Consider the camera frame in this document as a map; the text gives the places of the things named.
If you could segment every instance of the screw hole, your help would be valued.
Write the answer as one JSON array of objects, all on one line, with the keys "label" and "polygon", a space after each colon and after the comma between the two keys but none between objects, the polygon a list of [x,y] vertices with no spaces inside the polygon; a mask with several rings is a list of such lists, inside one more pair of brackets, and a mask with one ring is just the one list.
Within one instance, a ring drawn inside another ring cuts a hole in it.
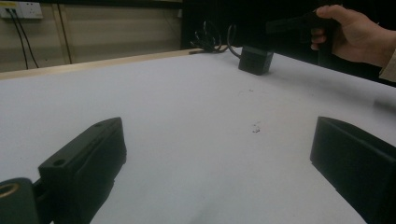
[{"label": "screw hole", "polygon": [[54,166],[60,166],[63,165],[66,161],[65,160],[57,160],[56,162],[53,163]]},{"label": "screw hole", "polygon": [[0,198],[5,198],[8,195],[14,193],[19,187],[20,185],[16,183],[0,186]]}]

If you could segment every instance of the finger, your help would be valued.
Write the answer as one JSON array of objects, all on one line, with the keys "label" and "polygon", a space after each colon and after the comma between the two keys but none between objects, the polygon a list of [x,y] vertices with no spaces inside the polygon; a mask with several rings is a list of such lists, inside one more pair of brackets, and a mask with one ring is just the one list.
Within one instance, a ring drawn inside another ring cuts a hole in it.
[{"label": "finger", "polygon": [[317,9],[317,15],[325,19],[335,19],[341,24],[349,23],[356,17],[356,11],[346,9],[339,5],[324,6]]},{"label": "finger", "polygon": [[320,28],[311,29],[311,35],[324,35],[324,29],[320,29]]},{"label": "finger", "polygon": [[326,42],[326,35],[314,35],[311,38],[313,44],[322,44]]}]

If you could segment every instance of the black cable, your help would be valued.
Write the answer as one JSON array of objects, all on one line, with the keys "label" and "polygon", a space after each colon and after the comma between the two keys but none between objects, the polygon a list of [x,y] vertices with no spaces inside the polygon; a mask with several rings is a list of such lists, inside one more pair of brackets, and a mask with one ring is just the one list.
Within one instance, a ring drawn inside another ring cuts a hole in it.
[{"label": "black cable", "polygon": [[[212,33],[209,31],[209,27],[215,31],[215,38]],[[195,32],[195,40],[191,41],[191,45],[197,49],[202,49],[199,51],[192,51],[190,54],[196,53],[222,53],[227,50],[221,49],[221,35],[218,28],[211,21],[204,22],[204,28],[201,31]]]},{"label": "black cable", "polygon": [[18,29],[18,25],[17,25],[17,23],[15,22],[14,15],[12,15],[11,11],[9,10],[9,8],[6,8],[6,12],[8,12],[9,15],[11,16],[11,19],[12,19],[12,21],[14,22],[15,28],[16,28],[17,31],[18,31],[18,36],[20,37],[20,41],[21,41],[21,45],[22,45],[23,57],[24,57],[24,60],[25,60],[25,66],[26,66],[26,69],[29,69],[29,65],[28,65],[28,63],[27,63],[26,52],[25,52],[25,50],[24,50],[24,45],[23,45],[23,40],[22,40],[22,36],[21,36],[20,29]]},{"label": "black cable", "polygon": [[23,35],[24,35],[24,37],[25,37],[25,39],[26,39],[26,43],[27,43],[27,46],[28,46],[28,48],[29,48],[30,55],[32,56],[33,62],[35,62],[35,67],[38,68],[38,64],[37,64],[37,62],[35,61],[35,56],[33,55],[32,48],[30,47],[29,38],[27,38],[27,35],[26,35],[26,33],[24,32],[24,29],[23,29],[23,26],[22,26],[22,24],[21,24],[20,18],[18,17],[17,12],[15,11],[15,9],[12,9],[12,12],[15,13],[15,17],[17,18],[17,22],[18,22],[18,24],[20,25],[20,27],[21,27],[21,29],[22,29],[22,32],[23,32]]},{"label": "black cable", "polygon": [[[230,41],[230,34],[231,34],[231,30],[234,29],[233,32],[233,37]],[[228,32],[227,32],[227,47],[230,50],[230,52],[235,55],[237,58],[241,58],[241,55],[239,55],[238,53],[235,52],[235,50],[233,50],[233,47],[231,46],[231,43],[233,42],[233,39],[235,38],[236,35],[236,25],[231,25],[230,27],[228,27]]]},{"label": "black cable", "polygon": [[[211,32],[209,32],[209,27],[215,31],[216,37],[212,35]],[[191,45],[195,48],[202,49],[199,51],[192,51],[190,54],[196,54],[196,53],[223,53],[227,49],[230,50],[230,52],[235,55],[237,58],[241,58],[241,55],[235,52],[233,50],[233,47],[231,44],[233,43],[233,40],[235,39],[236,35],[236,25],[230,25],[228,28],[227,32],[227,47],[225,49],[221,49],[221,35],[218,30],[218,28],[213,24],[211,21],[205,21],[204,22],[204,29],[202,31],[196,31],[195,32],[195,40],[191,41]]]}]

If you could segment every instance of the human hand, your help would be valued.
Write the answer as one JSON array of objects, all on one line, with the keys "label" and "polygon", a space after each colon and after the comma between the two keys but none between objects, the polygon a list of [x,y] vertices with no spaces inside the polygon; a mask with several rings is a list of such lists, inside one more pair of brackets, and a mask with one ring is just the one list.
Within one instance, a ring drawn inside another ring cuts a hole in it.
[{"label": "human hand", "polygon": [[[385,67],[396,49],[396,32],[380,27],[365,15],[334,5],[317,9],[324,19],[335,19],[340,26],[334,32],[332,53],[356,63]],[[311,49],[318,50],[326,41],[324,29],[312,29]]]}]

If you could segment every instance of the sleeve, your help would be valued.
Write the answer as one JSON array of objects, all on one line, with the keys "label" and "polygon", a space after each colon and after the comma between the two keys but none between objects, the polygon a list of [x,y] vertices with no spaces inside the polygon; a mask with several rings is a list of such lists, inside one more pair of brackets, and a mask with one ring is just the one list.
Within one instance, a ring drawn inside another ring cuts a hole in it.
[{"label": "sleeve", "polygon": [[396,50],[393,52],[392,58],[390,59],[388,65],[381,70],[380,78],[396,82]]}]

